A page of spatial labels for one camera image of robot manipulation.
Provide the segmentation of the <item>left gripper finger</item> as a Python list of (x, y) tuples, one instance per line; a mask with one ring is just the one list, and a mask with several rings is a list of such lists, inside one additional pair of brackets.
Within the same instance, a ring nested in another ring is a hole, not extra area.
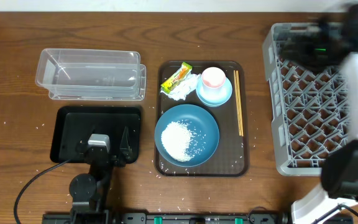
[(129, 128), (127, 126), (124, 128), (119, 149), (126, 159), (132, 158), (132, 148), (130, 146), (129, 140)]
[(87, 146), (88, 140), (91, 137), (91, 135), (94, 133), (96, 126), (92, 126), (89, 130), (85, 132), (85, 134), (80, 138), (79, 145), (80, 146)]

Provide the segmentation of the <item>light blue bowl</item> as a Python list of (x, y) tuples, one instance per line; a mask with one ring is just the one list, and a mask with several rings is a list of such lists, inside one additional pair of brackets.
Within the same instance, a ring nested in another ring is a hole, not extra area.
[(217, 90), (209, 89), (199, 79), (196, 86), (196, 94), (200, 101), (209, 107), (218, 107), (225, 104), (232, 95), (232, 85), (228, 78), (226, 78), (223, 86)]

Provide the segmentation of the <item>pink cup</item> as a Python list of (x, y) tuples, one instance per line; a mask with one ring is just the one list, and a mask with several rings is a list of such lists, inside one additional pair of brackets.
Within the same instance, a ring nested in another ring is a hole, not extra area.
[(206, 93), (217, 93), (226, 81), (226, 75), (218, 67), (209, 67), (201, 74), (203, 90)]

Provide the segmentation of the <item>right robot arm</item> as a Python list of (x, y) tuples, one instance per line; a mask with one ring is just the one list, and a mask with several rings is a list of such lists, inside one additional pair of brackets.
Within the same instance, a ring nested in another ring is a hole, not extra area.
[(349, 104), (348, 142), (324, 162), (320, 183), (302, 199), (292, 203), (281, 223), (324, 223), (342, 209), (358, 217), (358, 3), (348, 7), (341, 34), (332, 37), (325, 17), (318, 20), (319, 32), (289, 40), (280, 55), (312, 72), (338, 65), (347, 80)]

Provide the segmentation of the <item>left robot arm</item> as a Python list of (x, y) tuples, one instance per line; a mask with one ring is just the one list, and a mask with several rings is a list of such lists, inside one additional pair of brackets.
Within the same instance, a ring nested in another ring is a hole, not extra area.
[(116, 152), (106, 134), (91, 133), (76, 145), (76, 152), (89, 165), (89, 172), (79, 174), (70, 182), (73, 199), (70, 223), (113, 223), (111, 212), (105, 207), (115, 167), (124, 167), (132, 159), (129, 129), (125, 127)]

